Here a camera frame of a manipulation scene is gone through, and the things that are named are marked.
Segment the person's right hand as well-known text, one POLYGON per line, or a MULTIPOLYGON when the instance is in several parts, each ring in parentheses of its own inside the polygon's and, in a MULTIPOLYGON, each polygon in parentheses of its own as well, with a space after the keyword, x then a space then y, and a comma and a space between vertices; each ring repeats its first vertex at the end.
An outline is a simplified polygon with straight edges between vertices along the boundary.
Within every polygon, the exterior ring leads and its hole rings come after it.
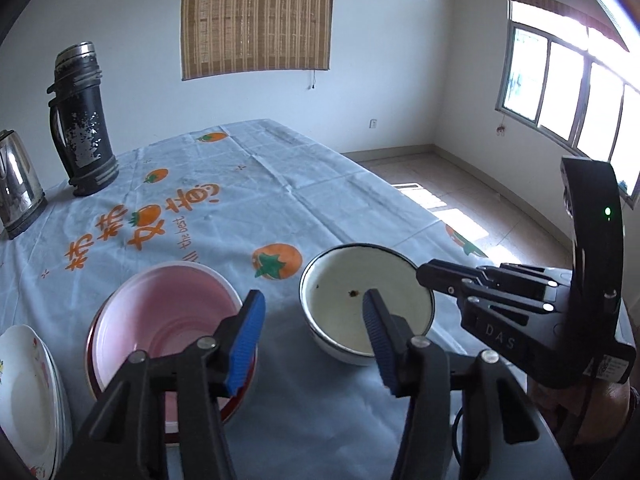
POLYGON ((559 445, 591 444, 615 438, 624 428, 630 405, 630 383, 597 379, 567 389, 547 388, 527 379, 527 394, 559 445))

